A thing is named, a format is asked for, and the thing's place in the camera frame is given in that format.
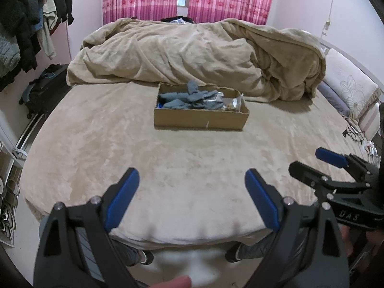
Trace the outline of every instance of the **white cable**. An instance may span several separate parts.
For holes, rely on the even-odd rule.
[[[329,13],[329,15],[328,15],[328,20],[327,20],[327,22],[331,22],[332,6],[333,6],[333,0],[331,0],[330,13]],[[324,26],[323,26],[323,30],[322,30],[322,32],[321,32],[320,39],[323,38],[323,33],[324,33],[324,31],[325,31],[325,28],[327,28],[327,23],[325,23]]]

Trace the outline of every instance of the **white pillow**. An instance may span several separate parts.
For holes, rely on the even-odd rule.
[[[335,49],[325,57],[324,81],[351,110],[349,117],[358,121],[368,107],[381,95],[381,89],[349,59]]]

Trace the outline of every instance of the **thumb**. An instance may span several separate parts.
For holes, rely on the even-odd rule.
[[[149,288],[191,288],[192,281],[189,276],[178,277],[170,282],[165,282],[161,284],[156,284]]]

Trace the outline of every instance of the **metal bolt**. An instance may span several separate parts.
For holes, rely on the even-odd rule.
[[[93,197],[91,197],[90,202],[93,205],[98,205],[101,202],[101,197],[100,196],[93,196]]]
[[[294,204],[294,199],[292,197],[287,196],[287,197],[283,198],[283,202],[286,205],[290,206],[290,205]]]
[[[53,206],[53,208],[54,208],[55,210],[57,210],[57,211],[63,209],[63,207],[64,207],[64,203],[62,203],[61,201],[55,203],[54,206]]]
[[[322,204],[321,204],[321,207],[324,209],[324,210],[329,210],[331,208],[331,205],[324,201]]]

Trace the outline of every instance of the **floor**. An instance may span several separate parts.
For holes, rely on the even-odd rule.
[[[6,252],[23,276],[32,283],[39,244],[39,222],[22,196],[19,197],[16,222],[15,248],[6,248]],[[260,259],[230,264],[224,259],[229,247],[230,243],[157,250],[154,252],[155,261],[151,265],[137,265],[129,268],[129,271],[135,279],[149,285],[189,275],[193,287],[240,288],[255,271]]]

